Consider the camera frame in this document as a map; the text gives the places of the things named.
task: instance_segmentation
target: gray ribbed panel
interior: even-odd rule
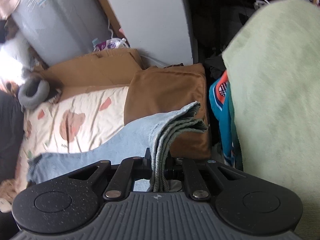
[[[184,193],[132,192],[121,202],[107,203],[99,216],[78,231],[61,236],[22,232],[15,240],[299,240],[292,232],[248,236],[223,224],[208,203]]]

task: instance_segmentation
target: bed sheet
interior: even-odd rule
[[[25,137],[16,168],[17,193],[27,186],[28,160],[44,152],[79,153],[97,148],[124,127],[128,87],[77,95],[25,112]]]

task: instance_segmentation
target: light green blanket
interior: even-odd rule
[[[280,0],[260,9],[223,53],[244,171],[304,204],[296,233],[320,237],[320,9]]]

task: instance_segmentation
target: white wall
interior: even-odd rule
[[[132,48],[163,65],[193,64],[192,50],[195,48],[186,1],[109,1]]]

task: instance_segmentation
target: gray neck pillow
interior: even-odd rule
[[[29,91],[32,87],[38,84],[36,93],[32,96],[29,95]],[[33,110],[37,108],[42,102],[46,100],[50,92],[49,83],[46,80],[40,80],[38,78],[30,78],[19,89],[18,99],[21,104],[21,109]]]

